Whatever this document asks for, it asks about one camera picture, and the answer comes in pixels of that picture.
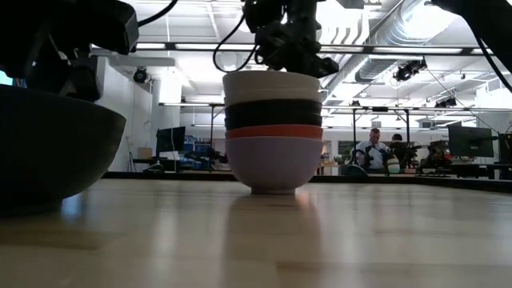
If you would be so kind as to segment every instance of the black bowl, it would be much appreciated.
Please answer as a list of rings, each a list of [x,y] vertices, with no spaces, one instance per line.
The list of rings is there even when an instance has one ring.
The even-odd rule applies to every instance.
[[[313,113],[282,111],[275,113],[245,113],[224,119],[227,130],[243,127],[297,124],[322,126],[322,116]]]
[[[235,117],[246,113],[263,114],[283,111],[320,114],[322,104],[304,99],[274,99],[239,103],[224,109],[226,117]]]
[[[93,103],[0,85],[0,123],[0,213],[16,213],[54,206],[99,180],[126,120]]]

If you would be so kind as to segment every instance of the orange bowl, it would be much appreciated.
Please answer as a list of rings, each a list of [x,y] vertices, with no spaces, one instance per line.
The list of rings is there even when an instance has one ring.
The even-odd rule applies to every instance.
[[[323,129],[313,125],[250,126],[226,132],[226,139],[246,137],[296,137],[322,140]]]

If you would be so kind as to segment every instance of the camera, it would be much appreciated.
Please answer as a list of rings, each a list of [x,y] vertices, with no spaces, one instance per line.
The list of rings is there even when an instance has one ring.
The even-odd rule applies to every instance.
[[[145,67],[137,67],[137,71],[134,74],[134,81],[140,84],[146,84],[150,80],[149,75],[146,72]]]

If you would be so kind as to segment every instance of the wooden table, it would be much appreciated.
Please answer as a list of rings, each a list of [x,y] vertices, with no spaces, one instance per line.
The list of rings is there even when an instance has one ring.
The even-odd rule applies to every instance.
[[[0,219],[13,288],[510,287],[512,198],[429,186],[101,180]]]

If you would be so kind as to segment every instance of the cardboard box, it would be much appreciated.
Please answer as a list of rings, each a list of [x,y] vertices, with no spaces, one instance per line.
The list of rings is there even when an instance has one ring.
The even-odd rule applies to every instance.
[[[153,157],[153,148],[137,148],[137,159],[149,159],[151,157]]]

